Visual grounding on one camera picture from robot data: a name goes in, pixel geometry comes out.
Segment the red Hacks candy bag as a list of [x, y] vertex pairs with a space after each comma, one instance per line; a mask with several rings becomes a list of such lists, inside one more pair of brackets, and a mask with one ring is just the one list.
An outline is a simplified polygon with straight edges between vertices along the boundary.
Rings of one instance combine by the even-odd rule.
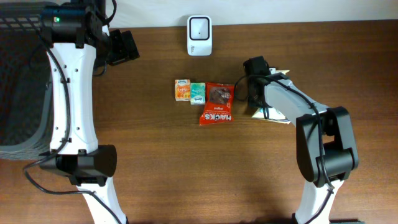
[[234, 121], [234, 85], [206, 83], [206, 103], [200, 116], [201, 126]]

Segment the green tissue pack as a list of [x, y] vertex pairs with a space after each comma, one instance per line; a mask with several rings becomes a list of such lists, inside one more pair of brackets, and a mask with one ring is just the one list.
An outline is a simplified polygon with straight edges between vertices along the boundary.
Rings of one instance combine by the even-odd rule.
[[206, 102], [206, 83], [191, 83], [190, 104], [204, 105]]

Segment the orange tissue pack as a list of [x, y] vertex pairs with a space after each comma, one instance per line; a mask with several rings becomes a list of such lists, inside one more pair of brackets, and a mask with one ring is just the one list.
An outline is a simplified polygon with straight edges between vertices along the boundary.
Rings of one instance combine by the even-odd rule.
[[189, 79], [175, 80], [175, 100], [190, 101], [191, 82]]

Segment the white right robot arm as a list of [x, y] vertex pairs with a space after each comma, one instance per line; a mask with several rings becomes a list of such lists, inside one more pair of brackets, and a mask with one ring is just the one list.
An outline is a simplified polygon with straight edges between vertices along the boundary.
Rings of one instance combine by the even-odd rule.
[[293, 223], [329, 223], [336, 193], [359, 165], [348, 110], [310, 98], [284, 73], [272, 73], [262, 56], [243, 67], [248, 104], [260, 108], [266, 120], [272, 119], [271, 109], [277, 110], [296, 129], [296, 159], [305, 183]]

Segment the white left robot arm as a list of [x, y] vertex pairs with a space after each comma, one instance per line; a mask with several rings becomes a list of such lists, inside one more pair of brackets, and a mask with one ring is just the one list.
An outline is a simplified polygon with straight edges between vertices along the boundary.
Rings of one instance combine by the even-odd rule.
[[76, 187], [95, 223], [128, 221], [113, 182], [116, 148], [99, 144], [93, 121], [96, 69], [139, 57], [132, 34], [109, 30], [111, 21], [104, 1], [47, 6], [40, 15], [39, 38], [52, 70], [53, 132], [38, 164]]

